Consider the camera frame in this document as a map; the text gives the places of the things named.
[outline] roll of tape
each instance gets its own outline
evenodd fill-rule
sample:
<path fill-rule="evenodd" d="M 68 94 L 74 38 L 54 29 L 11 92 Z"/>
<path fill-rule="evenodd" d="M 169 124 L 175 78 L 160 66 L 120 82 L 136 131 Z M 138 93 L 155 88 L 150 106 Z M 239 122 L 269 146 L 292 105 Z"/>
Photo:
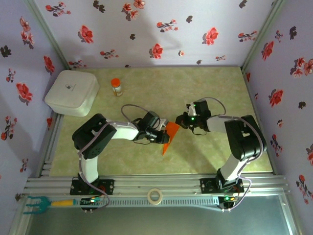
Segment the roll of tape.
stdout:
<path fill-rule="evenodd" d="M 157 200 L 153 200 L 153 199 L 151 198 L 151 194 L 152 194 L 153 192 L 158 193 L 159 197 L 158 197 Z M 163 199 L 163 194 L 162 194 L 162 191 L 161 191 L 161 190 L 159 190 L 158 188 L 152 188 L 152 189 L 149 190 L 149 192 L 148 192 L 148 201 L 149 201 L 152 205 L 158 205 L 158 204 L 160 204 L 161 201 L 162 201 L 162 199 Z"/>

